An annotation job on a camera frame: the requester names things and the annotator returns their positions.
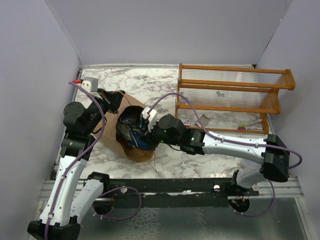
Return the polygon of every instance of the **pink marker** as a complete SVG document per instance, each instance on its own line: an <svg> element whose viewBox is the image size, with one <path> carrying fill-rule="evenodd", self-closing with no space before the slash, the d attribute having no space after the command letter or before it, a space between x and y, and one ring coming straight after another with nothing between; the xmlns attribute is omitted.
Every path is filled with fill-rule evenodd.
<svg viewBox="0 0 320 240"><path fill-rule="evenodd" d="M238 130L263 130L263 127L244 127L240 126L238 127Z"/></svg>

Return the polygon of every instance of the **gray floor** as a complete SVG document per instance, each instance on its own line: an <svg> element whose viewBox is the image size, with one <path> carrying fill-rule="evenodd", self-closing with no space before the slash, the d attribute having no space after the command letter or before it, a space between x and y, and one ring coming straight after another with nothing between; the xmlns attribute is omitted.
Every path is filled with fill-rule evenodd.
<svg viewBox="0 0 320 240"><path fill-rule="evenodd" d="M248 213L259 213L270 199L253 199ZM117 209L113 217L133 209ZM143 208L125 221L100 220L89 210L79 240L307 240L294 198L277 198L271 212L244 217L230 208Z"/></svg>

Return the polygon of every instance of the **black cable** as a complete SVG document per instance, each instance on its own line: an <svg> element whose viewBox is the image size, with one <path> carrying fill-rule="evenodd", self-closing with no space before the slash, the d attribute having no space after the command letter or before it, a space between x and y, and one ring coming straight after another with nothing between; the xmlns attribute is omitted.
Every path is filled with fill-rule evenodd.
<svg viewBox="0 0 320 240"><path fill-rule="evenodd" d="M106 126L106 124L107 124L107 118L106 118L106 116L104 116L104 119L105 119L105 125L104 125L104 126ZM99 133L99 132L101 131L101 129L102 129L102 127L100 127L97 131L94 131L93 134Z"/></svg>
<svg viewBox="0 0 320 240"><path fill-rule="evenodd" d="M172 148L173 150L176 150L176 151L181 151L179 149L175 149L174 147L172 147L170 144L167 144L170 148Z"/></svg>

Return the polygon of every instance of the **marker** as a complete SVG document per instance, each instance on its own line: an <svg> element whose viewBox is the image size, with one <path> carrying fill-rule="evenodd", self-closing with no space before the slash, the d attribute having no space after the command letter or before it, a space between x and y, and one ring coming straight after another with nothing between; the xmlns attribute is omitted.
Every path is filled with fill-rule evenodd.
<svg viewBox="0 0 320 240"><path fill-rule="evenodd" d="M262 122L262 119L258 119L258 120L251 121L251 122L248 122L248 123L240 124L239 127L245 127L245 126L252 125L252 124L257 124L257 123L260 123L260 122Z"/></svg>
<svg viewBox="0 0 320 240"><path fill-rule="evenodd" d="M263 127L244 127L240 126L238 127L238 130L263 130Z"/></svg>

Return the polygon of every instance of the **wooden frame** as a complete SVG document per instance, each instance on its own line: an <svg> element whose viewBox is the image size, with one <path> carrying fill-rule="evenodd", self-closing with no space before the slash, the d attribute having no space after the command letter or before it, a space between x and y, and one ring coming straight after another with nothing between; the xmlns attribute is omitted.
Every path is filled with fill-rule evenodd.
<svg viewBox="0 0 320 240"><path fill-rule="evenodd" d="M183 69L209 70L209 71L229 71L229 72L246 72L246 73L265 73L265 74L281 74L282 76L276 83L260 83L245 81L219 81L219 80L198 80L184 79ZM240 132L253 134L267 134L269 132L267 114L279 114L281 112L278 93L280 89L293 90L296 83L290 69L273 70L273 69L255 69L255 68L239 68L224 66L204 66L204 65L179 65L179 78L177 92L180 93L181 88L189 89L206 89L206 90L224 90L224 91L240 91L240 92L257 92L267 93L262 100L260 107L237 107L237 106L214 106L214 105L194 105L196 110L212 110L212 111L229 111L229 112L247 112L259 113L262 119L261 125L263 130L238 130L226 128L207 128L216 132ZM176 97L175 117L178 117L178 109L191 109L187 104L182 104L179 97Z"/></svg>

